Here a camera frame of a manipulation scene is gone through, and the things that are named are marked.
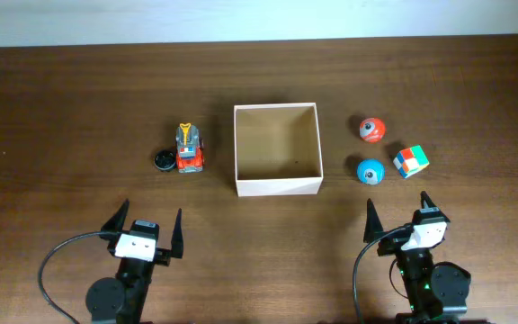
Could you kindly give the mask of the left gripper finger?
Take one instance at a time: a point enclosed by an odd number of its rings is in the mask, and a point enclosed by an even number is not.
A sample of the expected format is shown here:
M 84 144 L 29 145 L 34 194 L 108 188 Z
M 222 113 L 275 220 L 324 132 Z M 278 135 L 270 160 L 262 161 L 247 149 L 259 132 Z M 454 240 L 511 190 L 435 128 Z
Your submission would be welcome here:
M 129 211 L 130 201 L 126 199 L 121 207 L 101 226 L 101 239 L 116 239 L 123 233 L 123 225 L 125 223 L 127 213 Z
M 172 258 L 182 259 L 183 258 L 183 230 L 182 230 L 182 209 L 179 208 L 175 223 L 174 230 L 171 237 L 171 252 Z

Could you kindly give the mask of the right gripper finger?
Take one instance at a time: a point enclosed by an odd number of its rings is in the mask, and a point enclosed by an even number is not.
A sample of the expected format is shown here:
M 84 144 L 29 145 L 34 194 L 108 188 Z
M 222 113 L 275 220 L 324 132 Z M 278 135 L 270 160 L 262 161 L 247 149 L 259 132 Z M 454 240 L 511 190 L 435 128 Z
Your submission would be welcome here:
M 423 209 L 436 208 L 436 205 L 434 204 L 434 202 L 432 201 L 432 199 L 430 198 L 430 196 L 428 195 L 428 193 L 426 191 L 422 191 L 420 193 L 420 199 L 421 199 L 421 206 Z
M 379 239 L 384 234 L 384 229 L 372 199 L 367 200 L 366 206 L 367 214 L 363 233 L 363 242 L 371 243 L 372 241 Z

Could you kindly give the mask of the colourful puzzle cube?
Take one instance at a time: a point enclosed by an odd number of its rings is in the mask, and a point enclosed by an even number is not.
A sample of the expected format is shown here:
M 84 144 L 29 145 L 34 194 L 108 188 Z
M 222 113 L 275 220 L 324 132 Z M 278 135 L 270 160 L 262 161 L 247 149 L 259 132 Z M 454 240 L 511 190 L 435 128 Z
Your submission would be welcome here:
M 420 145 L 416 145 L 400 150 L 395 155 L 393 164 L 403 178 L 408 178 L 427 168 L 430 161 L 425 155 L 423 148 Z

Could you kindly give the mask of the blue eye ball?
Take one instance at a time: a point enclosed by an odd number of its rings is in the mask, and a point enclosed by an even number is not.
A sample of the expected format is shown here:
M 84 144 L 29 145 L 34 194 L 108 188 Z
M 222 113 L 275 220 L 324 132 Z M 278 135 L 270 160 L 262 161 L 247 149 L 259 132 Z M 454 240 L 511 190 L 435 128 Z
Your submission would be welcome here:
M 364 159 L 357 167 L 357 177 L 366 185 L 378 185 L 385 176 L 385 167 L 377 159 Z

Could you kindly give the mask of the black toy wheel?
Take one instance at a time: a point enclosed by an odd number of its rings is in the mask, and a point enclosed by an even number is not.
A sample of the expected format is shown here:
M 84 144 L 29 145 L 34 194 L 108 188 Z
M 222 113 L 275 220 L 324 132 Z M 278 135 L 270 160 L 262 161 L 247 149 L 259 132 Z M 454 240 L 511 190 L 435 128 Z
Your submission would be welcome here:
M 176 155 L 172 150 L 163 149 L 154 157 L 155 167 L 162 172 L 171 172 L 176 168 Z

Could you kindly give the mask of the orange grey toy truck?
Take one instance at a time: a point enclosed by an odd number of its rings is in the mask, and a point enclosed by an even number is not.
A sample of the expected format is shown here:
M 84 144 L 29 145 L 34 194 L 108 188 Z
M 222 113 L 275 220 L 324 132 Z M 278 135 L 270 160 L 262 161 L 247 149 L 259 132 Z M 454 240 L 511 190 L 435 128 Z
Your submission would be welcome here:
M 180 173 L 199 173 L 203 170 L 203 142 L 199 129 L 191 123 L 180 123 L 176 131 L 176 166 Z

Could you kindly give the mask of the red eye ball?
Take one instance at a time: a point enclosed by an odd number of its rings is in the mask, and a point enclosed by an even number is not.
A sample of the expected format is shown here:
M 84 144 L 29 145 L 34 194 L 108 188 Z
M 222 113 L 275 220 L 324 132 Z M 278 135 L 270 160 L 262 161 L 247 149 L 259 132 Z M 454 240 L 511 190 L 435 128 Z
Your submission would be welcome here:
M 360 137 L 368 143 L 376 143 L 382 140 L 386 133 L 386 126 L 379 118 L 367 118 L 360 124 Z

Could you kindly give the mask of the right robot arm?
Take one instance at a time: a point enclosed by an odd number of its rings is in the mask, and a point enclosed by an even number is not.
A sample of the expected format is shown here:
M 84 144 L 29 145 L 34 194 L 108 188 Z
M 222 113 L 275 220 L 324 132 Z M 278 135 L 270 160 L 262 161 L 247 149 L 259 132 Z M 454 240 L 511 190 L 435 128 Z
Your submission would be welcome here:
M 376 245 L 380 257 L 395 258 L 410 307 L 395 317 L 396 323 L 458 323 L 468 310 L 471 275 L 451 262 L 434 263 L 431 250 L 444 241 L 451 221 L 425 191 L 420 198 L 412 220 L 390 231 L 368 200 L 363 242 L 367 248 Z

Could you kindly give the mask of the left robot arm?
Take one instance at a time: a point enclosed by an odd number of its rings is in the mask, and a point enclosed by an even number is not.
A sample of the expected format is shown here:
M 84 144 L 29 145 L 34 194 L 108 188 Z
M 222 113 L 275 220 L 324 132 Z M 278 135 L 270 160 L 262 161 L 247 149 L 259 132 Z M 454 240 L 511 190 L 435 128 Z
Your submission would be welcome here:
M 154 222 L 134 220 L 123 228 L 130 203 L 124 202 L 101 227 L 107 250 L 120 260 L 113 277 L 97 280 L 88 289 L 85 306 L 93 323 L 141 322 L 148 288 L 156 266 L 169 266 L 173 258 L 183 257 L 182 213 L 177 212 L 169 249 L 157 245 L 160 227 Z

